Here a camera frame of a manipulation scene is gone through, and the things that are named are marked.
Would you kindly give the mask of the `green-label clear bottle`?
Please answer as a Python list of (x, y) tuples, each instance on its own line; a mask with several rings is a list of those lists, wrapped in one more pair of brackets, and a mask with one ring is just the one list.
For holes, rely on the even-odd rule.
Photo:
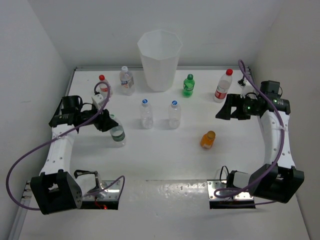
[(114, 115), (110, 114), (110, 118), (118, 123), (118, 126), (110, 129), (110, 135), (114, 141), (114, 146), (121, 148), (126, 144), (126, 134), (121, 121)]

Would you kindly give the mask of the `blue-cap clear bottle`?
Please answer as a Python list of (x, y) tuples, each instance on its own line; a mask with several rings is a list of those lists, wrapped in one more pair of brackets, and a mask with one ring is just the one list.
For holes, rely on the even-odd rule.
[(181, 106), (177, 100), (173, 100), (168, 107), (168, 122), (171, 129), (177, 129), (181, 123)]
[(141, 125), (144, 129), (151, 129), (154, 124), (152, 107), (149, 101), (144, 98), (140, 105)]

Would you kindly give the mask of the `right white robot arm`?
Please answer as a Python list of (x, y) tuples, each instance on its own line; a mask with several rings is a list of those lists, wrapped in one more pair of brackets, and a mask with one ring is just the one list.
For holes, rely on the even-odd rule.
[(259, 93), (227, 94), (221, 110), (216, 114), (222, 120), (249, 120), (256, 116), (264, 142), (264, 163), (248, 174), (231, 171), (224, 190), (217, 195), (225, 197), (244, 187), (248, 193), (279, 203), (287, 203), (305, 179), (291, 155), (289, 139), (290, 102), (283, 99), (282, 88), (277, 81), (263, 81)]

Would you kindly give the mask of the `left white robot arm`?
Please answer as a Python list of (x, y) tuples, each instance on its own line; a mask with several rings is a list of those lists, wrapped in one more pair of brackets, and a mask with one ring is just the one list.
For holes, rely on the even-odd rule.
[(90, 110), (83, 110), (83, 100), (78, 95), (61, 99), (49, 126), (52, 130), (47, 160), (30, 181), (30, 188), (43, 215), (80, 209), (85, 195), (102, 191), (96, 170), (70, 171), (72, 149), (79, 129), (93, 125), (100, 132), (107, 132), (119, 124), (103, 109), (106, 98), (100, 93), (92, 96)]

